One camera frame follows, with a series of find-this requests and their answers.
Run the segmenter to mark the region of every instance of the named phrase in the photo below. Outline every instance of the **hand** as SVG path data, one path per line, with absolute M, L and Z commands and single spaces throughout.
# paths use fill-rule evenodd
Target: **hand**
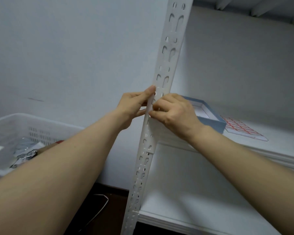
M 198 120 L 191 103 L 178 94 L 170 93 L 161 97 L 153 104 L 149 115 L 186 141 L 204 126 Z
M 115 109 L 121 113 L 124 118 L 122 129 L 126 129 L 131 125 L 132 119 L 144 115 L 146 109 L 140 110 L 142 106 L 147 106 L 147 101 L 156 91 L 155 86 L 150 86 L 141 92 L 127 92 L 121 97 L 121 100 Z

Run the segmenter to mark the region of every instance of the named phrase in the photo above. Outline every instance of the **skin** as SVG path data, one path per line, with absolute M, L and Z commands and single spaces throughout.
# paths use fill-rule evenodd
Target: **skin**
M 294 234 L 294 172 L 219 134 L 197 119 L 190 102 L 167 94 L 153 104 L 162 122 L 206 157 L 281 234 Z
M 145 114 L 140 107 L 154 92 L 151 86 L 125 93 L 98 122 L 1 178 L 0 235 L 63 234 L 119 132 Z M 151 117 L 203 154 L 280 233 L 294 234 L 293 171 L 204 126 L 177 94 L 165 95 L 153 108 Z

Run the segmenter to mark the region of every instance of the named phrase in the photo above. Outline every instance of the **dark wooden floor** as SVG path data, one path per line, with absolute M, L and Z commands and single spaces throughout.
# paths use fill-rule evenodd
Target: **dark wooden floor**
M 85 226 L 96 213 L 98 213 L 102 206 L 104 206 L 107 200 L 104 196 L 95 196 L 94 194 L 104 194 L 109 198 L 109 201 L 94 220 Z M 82 206 L 72 219 L 65 235 L 120 235 L 128 194 L 129 192 L 127 190 L 95 183 Z M 134 235 L 151 233 L 168 235 L 180 234 L 140 222 L 136 224 Z

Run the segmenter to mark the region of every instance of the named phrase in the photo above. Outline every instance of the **person's right hand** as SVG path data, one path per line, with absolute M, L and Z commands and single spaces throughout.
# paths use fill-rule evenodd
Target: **person's right hand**
M 178 137 L 189 141 L 204 126 L 191 103 L 178 94 L 166 94 L 153 104 L 149 112 Z

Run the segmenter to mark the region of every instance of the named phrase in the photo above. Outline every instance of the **white cord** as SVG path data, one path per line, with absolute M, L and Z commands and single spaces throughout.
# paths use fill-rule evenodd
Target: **white cord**
M 104 196 L 104 197 L 106 197 L 105 195 L 102 195 L 102 194 L 93 194 L 94 196 Z M 107 199 L 107 201 L 106 201 L 106 203 L 105 203 L 105 205 L 101 208 L 101 210 L 99 210 L 99 212 L 98 213 L 96 213 L 96 215 L 83 227 L 83 228 L 81 228 L 80 230 L 79 230 L 79 232 L 82 230 L 82 229 L 84 229 L 101 211 L 102 211 L 102 209 L 106 206 L 106 204 L 108 203 L 108 201 L 109 201 L 109 199 L 108 199 L 108 197 L 106 197 L 106 199 Z

